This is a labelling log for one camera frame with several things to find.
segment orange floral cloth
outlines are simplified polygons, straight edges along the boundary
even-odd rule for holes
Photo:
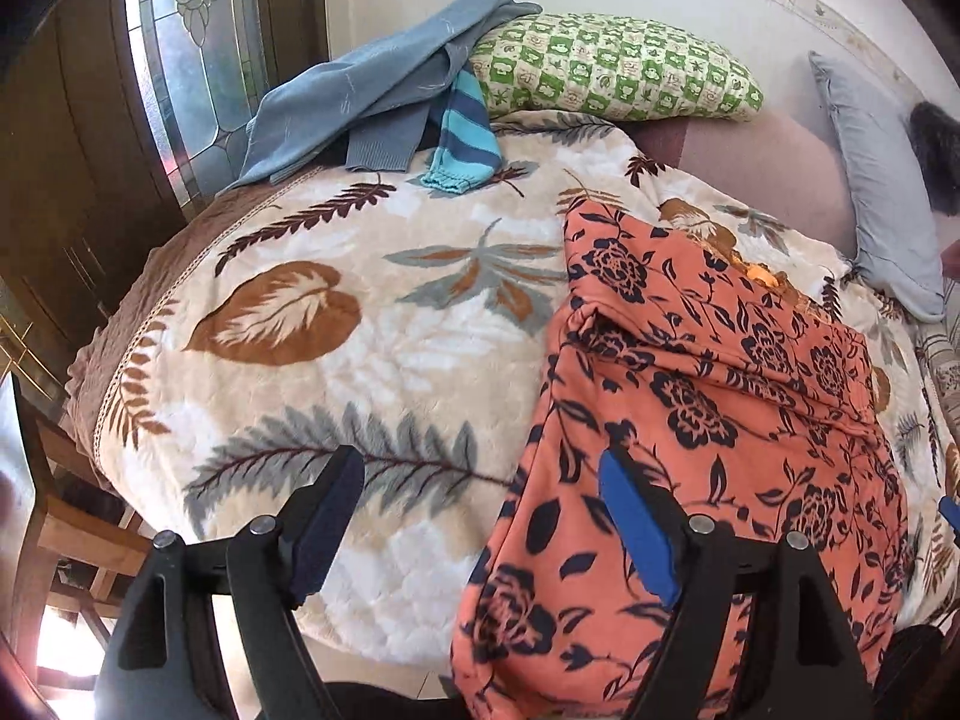
[[[591,200],[568,210],[565,254],[534,426],[454,634],[473,715],[611,715],[637,691],[669,613],[599,498],[612,442],[688,514],[765,541],[806,533],[875,678],[910,551],[861,333]],[[749,615],[734,599],[704,714],[726,707]]]

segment wooden chair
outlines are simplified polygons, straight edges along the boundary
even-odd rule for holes
[[[58,498],[48,461],[96,484],[89,462],[23,399],[9,374],[0,381],[0,632],[34,682],[46,605],[78,611],[106,645],[109,632],[101,616],[119,613],[119,605],[107,600],[113,578],[136,575],[151,547],[136,533],[140,520],[131,510],[124,515],[126,527],[117,527]],[[94,589],[101,597],[54,581],[60,557],[97,566]],[[86,685],[47,669],[41,676],[55,688]]]

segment brown leaf print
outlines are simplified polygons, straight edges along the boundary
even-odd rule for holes
[[[771,290],[779,295],[784,302],[793,306],[799,313],[805,316],[816,317],[816,319],[819,319],[821,322],[830,322],[830,317],[819,303],[808,298],[790,283],[786,271],[777,271],[774,274],[774,279],[776,279],[776,285],[774,285]]]
[[[906,309],[896,298],[888,298],[883,293],[874,293],[880,300],[880,315],[885,319],[894,319],[896,322],[905,322]]]
[[[953,442],[947,447],[947,496],[953,498],[960,488],[960,450]]]
[[[120,371],[120,382],[107,409],[107,429],[117,432],[123,446],[131,442],[134,449],[139,449],[141,430],[154,436],[163,436],[170,432],[150,408],[150,391],[147,389],[150,373],[144,367],[154,361],[159,346],[157,338],[167,329],[166,322],[157,317],[171,317],[175,312],[174,306],[178,303],[179,300],[168,300],[154,314],[154,319],[147,324],[143,335],[133,345],[133,348],[139,351],[131,353],[126,367]]]
[[[473,285],[477,283],[477,276],[480,275],[480,261],[479,260],[470,260],[470,264],[467,266],[467,271],[464,273],[463,277],[455,281],[450,286],[450,300],[453,302],[456,298],[459,298],[461,295],[466,295],[470,290],[473,289]]]
[[[501,281],[496,291],[496,302],[517,318],[517,323],[526,322],[534,313],[533,301],[529,295],[511,281]]]
[[[187,349],[232,362],[291,365],[333,351],[360,323],[360,303],[327,265],[289,262],[253,276],[200,320]]]
[[[923,561],[923,592],[936,593],[953,562],[953,531],[944,517],[937,517],[930,548]]]
[[[883,413],[890,405],[890,377],[881,367],[874,365],[874,408],[877,413]]]
[[[637,156],[631,157],[627,162],[627,172],[624,173],[630,179],[630,183],[640,189],[640,177],[644,173],[658,175],[661,170],[666,170],[663,162],[655,159],[649,159],[646,154],[637,153]]]
[[[424,264],[446,265],[448,263],[459,262],[464,257],[469,257],[471,248],[440,248],[437,251],[431,251],[421,255]]]
[[[507,167],[501,167],[496,173],[494,173],[487,183],[484,184],[485,187],[493,186],[494,184],[506,184],[512,190],[514,190],[521,197],[525,197],[525,194],[517,189],[514,181],[517,178],[526,178],[530,173],[536,170],[536,163],[534,162],[510,162]]]
[[[671,197],[659,207],[661,219],[669,221],[675,230],[686,232],[703,239],[727,257],[736,246],[736,235],[723,225],[716,223],[706,211],[690,205],[679,197]]]
[[[350,209],[360,210],[365,205],[376,205],[379,201],[387,199],[391,191],[397,191],[397,187],[392,184],[384,184],[380,180],[380,173],[376,175],[376,184],[360,182],[342,190],[337,196],[322,203],[311,205],[302,211],[288,215],[280,221],[275,221],[258,230],[254,230],[249,235],[242,236],[230,244],[220,255],[217,266],[213,271],[214,276],[222,274],[227,263],[236,257],[240,252],[247,250],[254,244],[261,244],[264,241],[274,241],[282,238],[284,235],[292,235],[299,228],[309,230],[314,228],[321,221],[329,223],[335,215],[340,218],[347,218]]]
[[[536,260],[539,257],[552,257],[557,253],[557,247],[538,244],[501,244],[498,251],[502,257]]]
[[[837,290],[836,281],[833,276],[824,276],[823,288],[823,306],[824,311],[834,322],[843,322],[843,311],[840,308],[840,293]]]
[[[617,208],[621,211],[627,210],[623,203],[620,202],[620,197],[617,194],[613,194],[611,191],[604,191],[602,189],[590,189],[588,186],[584,185],[584,182],[579,180],[576,175],[573,175],[570,170],[564,168],[563,172],[576,181],[578,186],[571,187],[570,189],[564,189],[560,192],[560,199],[557,200],[557,215],[559,217],[569,213],[570,211],[576,211],[577,208],[579,208],[588,200],[603,203],[610,208]]]

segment leaded glass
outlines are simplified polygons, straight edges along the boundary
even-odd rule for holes
[[[245,127],[267,91],[256,0],[126,5],[133,66],[164,170],[181,205],[203,205],[239,175]]]

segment leaf-patterned blanket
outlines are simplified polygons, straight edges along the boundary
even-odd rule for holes
[[[745,269],[782,271],[779,289],[864,332],[911,543],[930,545],[949,435],[931,422],[895,306],[844,283],[829,245],[647,160],[606,122],[521,113],[493,128],[504,167],[482,188],[424,188],[429,153],[409,175],[308,170],[152,301],[90,429],[95,461],[148,522],[230,536],[352,443],[367,464],[363,504],[301,627],[381,661],[442,664],[566,295],[558,214],[590,199],[736,249]],[[901,622],[944,602],[956,573],[944,554],[929,577],[915,573]]]

